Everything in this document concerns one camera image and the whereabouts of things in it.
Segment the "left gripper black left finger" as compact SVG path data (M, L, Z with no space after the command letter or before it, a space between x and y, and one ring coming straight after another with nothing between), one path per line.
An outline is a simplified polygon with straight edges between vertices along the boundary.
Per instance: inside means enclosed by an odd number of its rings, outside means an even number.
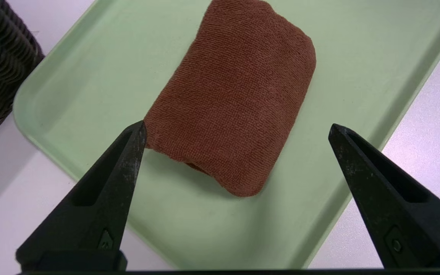
M146 146L143 121L125 128L17 249L21 270L125 270L120 250Z

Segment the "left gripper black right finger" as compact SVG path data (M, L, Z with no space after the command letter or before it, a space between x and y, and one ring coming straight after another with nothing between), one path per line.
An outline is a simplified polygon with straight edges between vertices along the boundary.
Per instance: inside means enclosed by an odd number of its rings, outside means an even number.
M440 268L440 199L353 130L328 140L385 268Z

